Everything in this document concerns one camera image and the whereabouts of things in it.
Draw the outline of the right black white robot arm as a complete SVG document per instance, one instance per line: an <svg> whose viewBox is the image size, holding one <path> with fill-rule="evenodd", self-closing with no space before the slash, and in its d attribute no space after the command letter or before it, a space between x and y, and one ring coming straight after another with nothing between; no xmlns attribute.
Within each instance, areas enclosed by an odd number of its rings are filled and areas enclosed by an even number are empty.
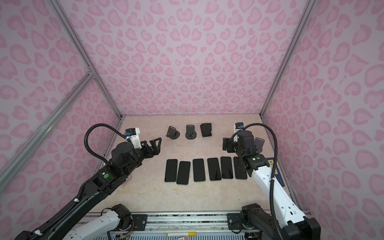
<svg viewBox="0 0 384 240"><path fill-rule="evenodd" d="M270 213L258 204L243 206L242 227L257 229L272 240L319 240L320 224L308 218L275 179L275 170L261 153L263 144L264 140L254 138L250 131L238 131L236 137L223 139L223 150L237 155L270 202Z"/></svg>

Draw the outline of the black folding phone stand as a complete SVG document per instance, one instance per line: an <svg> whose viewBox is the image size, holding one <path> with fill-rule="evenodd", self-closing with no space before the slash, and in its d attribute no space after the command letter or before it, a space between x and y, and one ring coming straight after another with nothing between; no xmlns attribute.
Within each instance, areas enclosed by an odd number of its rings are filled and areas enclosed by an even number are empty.
<svg viewBox="0 0 384 240"><path fill-rule="evenodd" d="M211 123L203 123L200 125L201 134L203 138L212 136L212 124Z"/></svg>

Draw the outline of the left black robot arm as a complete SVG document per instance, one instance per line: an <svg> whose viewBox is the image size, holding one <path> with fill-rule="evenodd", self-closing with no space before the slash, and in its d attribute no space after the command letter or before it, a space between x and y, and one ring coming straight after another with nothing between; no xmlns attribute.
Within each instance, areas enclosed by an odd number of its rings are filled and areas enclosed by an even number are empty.
<svg viewBox="0 0 384 240"><path fill-rule="evenodd" d="M62 240L68 232L98 203L111 195L128 176L142 165L144 159L159 155L161 138L142 141L135 148L130 140L118 144L112 150L112 158L89 180L85 181L77 195L52 218L33 231L23 231L17 240Z"/></svg>

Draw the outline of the black phone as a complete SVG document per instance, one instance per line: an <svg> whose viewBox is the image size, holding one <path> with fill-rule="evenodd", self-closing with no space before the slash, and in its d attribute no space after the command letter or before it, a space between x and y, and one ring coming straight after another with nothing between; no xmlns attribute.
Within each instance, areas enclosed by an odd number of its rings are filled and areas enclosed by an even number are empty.
<svg viewBox="0 0 384 240"><path fill-rule="evenodd" d="M221 174L223 179L233 179L233 166L231 157L221 157Z"/></svg>
<svg viewBox="0 0 384 240"><path fill-rule="evenodd" d="M237 180L246 180L248 178L245 164L239 157L234 157L234 170Z"/></svg>
<svg viewBox="0 0 384 240"><path fill-rule="evenodd" d="M166 162L165 182L175 182L177 180L178 160L168 159Z"/></svg>
<svg viewBox="0 0 384 240"><path fill-rule="evenodd" d="M179 164L177 184L187 185L189 183L191 162L181 161Z"/></svg>
<svg viewBox="0 0 384 240"><path fill-rule="evenodd" d="M209 177L211 181L220 181L222 179L221 169L219 165L218 158L208 158L207 159L208 168L209 168Z"/></svg>
<svg viewBox="0 0 384 240"><path fill-rule="evenodd" d="M205 165L203 159L193 159L194 182L204 182L206 180Z"/></svg>

